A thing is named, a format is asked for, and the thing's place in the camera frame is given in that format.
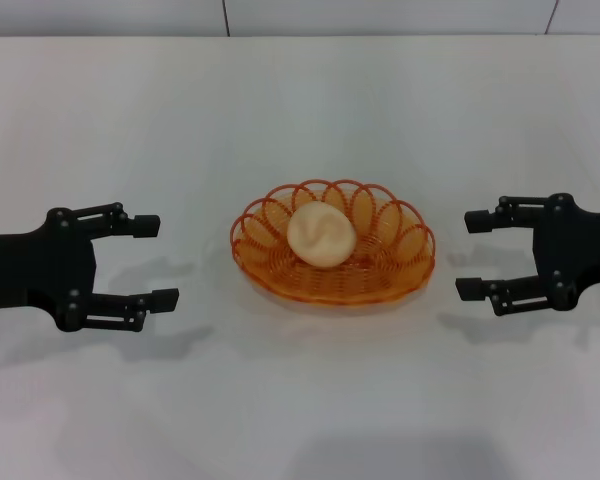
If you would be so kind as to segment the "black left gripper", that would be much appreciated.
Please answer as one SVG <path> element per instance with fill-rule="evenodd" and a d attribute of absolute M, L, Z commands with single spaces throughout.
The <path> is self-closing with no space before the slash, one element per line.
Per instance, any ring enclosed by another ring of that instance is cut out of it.
<path fill-rule="evenodd" d="M 158 215 L 132 217 L 122 203 L 114 202 L 78 210 L 54 208 L 33 231 L 0 234 L 0 309 L 43 310 L 64 332 L 140 332 L 150 314 L 175 310 L 179 290 L 91 294 L 96 268 L 91 238 L 155 238 L 160 225 Z"/>

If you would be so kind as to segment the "orange woven plastic basket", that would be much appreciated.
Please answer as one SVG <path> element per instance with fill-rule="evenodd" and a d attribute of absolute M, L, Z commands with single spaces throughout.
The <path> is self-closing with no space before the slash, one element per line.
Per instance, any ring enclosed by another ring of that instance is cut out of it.
<path fill-rule="evenodd" d="M 352 223 L 356 246 L 343 264 L 309 265 L 286 239 L 296 210 L 326 203 Z M 247 205 L 230 230 L 233 260 L 254 284 L 292 301 L 358 307 L 400 301 L 428 284 L 436 241 L 421 214 L 389 189 L 341 179 L 278 186 Z"/>

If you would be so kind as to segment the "pale round bread bun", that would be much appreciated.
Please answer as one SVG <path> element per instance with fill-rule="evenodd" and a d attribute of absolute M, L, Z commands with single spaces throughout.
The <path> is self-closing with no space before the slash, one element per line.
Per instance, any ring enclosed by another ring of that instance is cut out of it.
<path fill-rule="evenodd" d="M 353 253 L 357 234 L 347 216 L 318 201 L 299 207 L 289 220 L 286 238 L 291 250 L 317 268 L 341 265 Z"/>

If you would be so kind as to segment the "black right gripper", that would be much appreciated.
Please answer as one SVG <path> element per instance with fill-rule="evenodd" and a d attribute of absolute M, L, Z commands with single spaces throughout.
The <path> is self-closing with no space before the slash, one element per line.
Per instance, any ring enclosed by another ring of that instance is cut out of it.
<path fill-rule="evenodd" d="M 501 196 L 493 211 L 464 215 L 470 234 L 497 229 L 533 229 L 538 276 L 511 280 L 457 278 L 462 301 L 488 300 L 496 316 L 546 309 L 572 310 L 580 295 L 600 284 L 600 213 L 579 207 L 574 197 Z"/>

